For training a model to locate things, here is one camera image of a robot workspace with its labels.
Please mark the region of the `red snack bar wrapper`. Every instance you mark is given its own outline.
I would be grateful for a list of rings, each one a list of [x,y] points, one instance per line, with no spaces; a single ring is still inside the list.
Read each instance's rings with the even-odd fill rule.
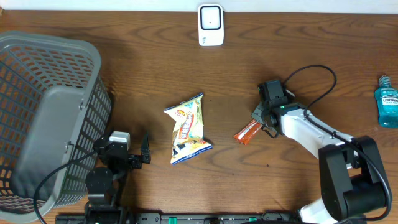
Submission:
[[[235,134],[233,138],[237,140],[240,144],[247,145],[261,128],[262,124],[254,119],[242,130],[240,130],[240,132]]]

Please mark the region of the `yellow white snack bag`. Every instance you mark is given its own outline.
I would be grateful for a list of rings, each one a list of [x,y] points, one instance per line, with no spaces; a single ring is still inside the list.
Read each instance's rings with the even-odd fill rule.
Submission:
[[[172,165],[191,159],[205,151],[213,149],[211,143],[204,138],[203,114],[200,93],[179,105],[166,108],[164,113],[169,115],[175,126],[172,132]]]

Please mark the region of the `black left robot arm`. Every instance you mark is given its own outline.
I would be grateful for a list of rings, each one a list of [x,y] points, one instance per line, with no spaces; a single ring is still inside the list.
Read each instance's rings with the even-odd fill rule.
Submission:
[[[145,134],[140,154],[130,154],[130,134],[111,131],[94,142],[93,149],[103,167],[95,167],[85,178],[88,203],[85,205],[84,224],[134,223],[134,215],[120,205],[127,177],[134,169],[151,162],[149,135]]]

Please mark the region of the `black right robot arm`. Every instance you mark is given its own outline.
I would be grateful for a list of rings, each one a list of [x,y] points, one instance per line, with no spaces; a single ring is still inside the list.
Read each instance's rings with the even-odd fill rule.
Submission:
[[[391,188],[379,149],[369,136],[354,138],[323,123],[280,80],[258,85],[260,103],[252,113],[270,137],[293,139],[318,159],[321,197],[302,207],[303,222],[333,223],[364,218],[392,205]]]

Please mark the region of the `blue mouthwash bottle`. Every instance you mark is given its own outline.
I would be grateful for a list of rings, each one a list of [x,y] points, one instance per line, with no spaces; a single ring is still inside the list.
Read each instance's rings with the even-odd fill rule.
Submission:
[[[374,92],[378,108],[378,121],[384,128],[397,128],[397,90],[391,85],[391,78],[379,78],[379,88]]]

